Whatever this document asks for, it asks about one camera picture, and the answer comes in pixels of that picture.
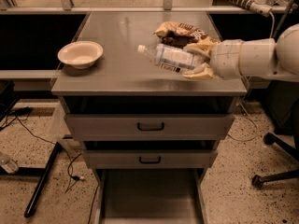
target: open drawer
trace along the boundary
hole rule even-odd
[[[88,168],[209,168],[216,150],[82,150]]]
[[[206,223],[196,175],[188,169],[106,170],[94,223]]]
[[[233,114],[72,115],[66,124],[78,141],[99,140],[220,140]]]

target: black drawer handle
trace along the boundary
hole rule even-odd
[[[159,126],[153,126],[152,124],[137,123],[139,131],[161,131],[164,129],[164,123],[162,122]]]
[[[144,158],[142,160],[142,157],[139,157],[139,162],[142,163],[142,164],[158,164],[158,163],[161,162],[161,157],[159,156],[157,158],[157,160],[150,159],[150,158]]]

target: bowl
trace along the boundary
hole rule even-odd
[[[91,67],[102,54],[103,48],[96,42],[77,41],[61,48],[58,59],[76,69],[86,69]]]

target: clear bottle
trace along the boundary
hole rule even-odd
[[[156,47],[139,45],[137,51],[147,56],[154,65],[177,73],[186,73],[195,68],[198,69],[206,60],[203,55],[193,54],[161,43]]]
[[[0,166],[9,174],[14,174],[19,170],[18,164],[8,154],[2,152],[0,152]]]

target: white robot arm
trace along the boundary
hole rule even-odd
[[[209,65],[222,79],[261,77],[299,82],[299,24],[274,39],[224,40],[212,50]]]

